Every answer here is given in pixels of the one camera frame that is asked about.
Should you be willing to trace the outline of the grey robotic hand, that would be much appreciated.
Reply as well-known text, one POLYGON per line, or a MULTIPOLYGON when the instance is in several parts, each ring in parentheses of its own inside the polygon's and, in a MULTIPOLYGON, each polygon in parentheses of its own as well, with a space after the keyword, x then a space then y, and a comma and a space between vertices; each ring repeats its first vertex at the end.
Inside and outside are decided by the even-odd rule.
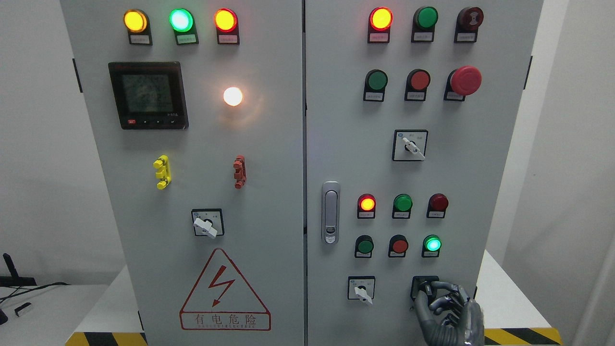
POLYGON ((415 302, 422 335, 429 346, 484 346, 485 318, 479 303, 461 286, 434 281, 437 298, 419 291, 415 302))

